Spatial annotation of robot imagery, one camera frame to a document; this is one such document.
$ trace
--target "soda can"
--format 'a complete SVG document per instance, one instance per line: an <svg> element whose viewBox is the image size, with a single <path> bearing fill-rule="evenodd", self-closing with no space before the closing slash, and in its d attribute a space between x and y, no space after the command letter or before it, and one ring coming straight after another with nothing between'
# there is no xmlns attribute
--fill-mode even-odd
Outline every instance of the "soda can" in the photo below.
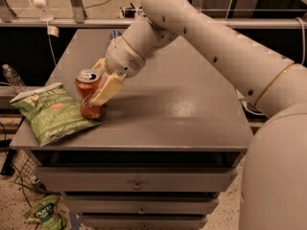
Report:
<svg viewBox="0 0 307 230"><path fill-rule="evenodd" d="M83 69L76 77L75 84L79 93L81 113L87 119L99 119L101 107L89 104L90 98L99 87L101 76L93 69Z"/></svg>

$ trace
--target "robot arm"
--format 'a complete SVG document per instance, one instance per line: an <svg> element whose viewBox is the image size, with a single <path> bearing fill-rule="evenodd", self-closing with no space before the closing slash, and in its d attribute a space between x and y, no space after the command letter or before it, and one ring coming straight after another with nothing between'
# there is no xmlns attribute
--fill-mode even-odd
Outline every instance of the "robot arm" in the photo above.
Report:
<svg viewBox="0 0 307 230"><path fill-rule="evenodd" d="M111 72L135 76L151 52L181 35L269 117L307 96L303 66L221 25L187 0L142 0L142 7L147 17L139 16L106 51Z"/></svg>
<svg viewBox="0 0 307 230"><path fill-rule="evenodd" d="M133 77L148 54L183 36L250 103L274 115L248 148L240 230L306 229L306 69L200 13L187 0L142 0L142 7L147 18L138 18L107 49L107 71L121 80ZM110 92L102 86L98 104L122 85Z"/></svg>

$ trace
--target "snack bag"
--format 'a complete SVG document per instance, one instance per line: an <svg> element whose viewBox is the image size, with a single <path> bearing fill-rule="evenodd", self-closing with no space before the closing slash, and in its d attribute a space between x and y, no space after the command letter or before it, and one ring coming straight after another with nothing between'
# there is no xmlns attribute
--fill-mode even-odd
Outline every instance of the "snack bag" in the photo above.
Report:
<svg viewBox="0 0 307 230"><path fill-rule="evenodd" d="M39 223L41 230L60 230L66 225L66 219L55 213L57 203L56 195L48 195L29 210L24 218Z"/></svg>
<svg viewBox="0 0 307 230"><path fill-rule="evenodd" d="M41 147L66 135L100 124L83 117L80 104L59 82L34 91L22 92L10 103L30 122Z"/></svg>

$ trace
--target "water bottle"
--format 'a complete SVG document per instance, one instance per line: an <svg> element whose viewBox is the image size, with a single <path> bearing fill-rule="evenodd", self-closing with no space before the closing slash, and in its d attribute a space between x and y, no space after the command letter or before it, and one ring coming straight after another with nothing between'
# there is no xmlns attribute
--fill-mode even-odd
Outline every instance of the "water bottle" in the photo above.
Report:
<svg viewBox="0 0 307 230"><path fill-rule="evenodd" d="M9 84L12 86L16 94L19 94L27 90L26 84L20 78L18 73L15 71L15 69L10 67L8 64L4 64L2 68L3 68L4 77L7 79Z"/></svg>

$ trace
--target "gray table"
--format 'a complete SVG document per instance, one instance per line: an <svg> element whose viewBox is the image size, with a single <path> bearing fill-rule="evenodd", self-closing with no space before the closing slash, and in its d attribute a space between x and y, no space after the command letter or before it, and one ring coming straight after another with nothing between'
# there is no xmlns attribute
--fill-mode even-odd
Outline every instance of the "gray table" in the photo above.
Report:
<svg viewBox="0 0 307 230"><path fill-rule="evenodd" d="M105 56L110 32L78 30L47 84L77 98L77 72ZM126 80L100 126L40 148L24 122L11 146L88 226L198 229L251 138L233 86L179 37Z"/></svg>

